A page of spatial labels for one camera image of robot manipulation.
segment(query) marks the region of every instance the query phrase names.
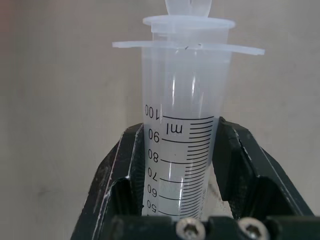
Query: metal screw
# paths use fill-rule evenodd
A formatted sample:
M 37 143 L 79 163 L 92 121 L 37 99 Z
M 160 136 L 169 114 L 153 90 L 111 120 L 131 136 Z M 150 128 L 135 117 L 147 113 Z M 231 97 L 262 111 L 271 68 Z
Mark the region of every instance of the metal screw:
M 238 221 L 241 231 L 252 240 L 269 240 L 270 235 L 266 226 L 252 217 L 244 217 Z
M 201 221 L 192 217 L 178 221 L 175 232 L 183 240 L 204 240 L 206 237 L 205 226 Z

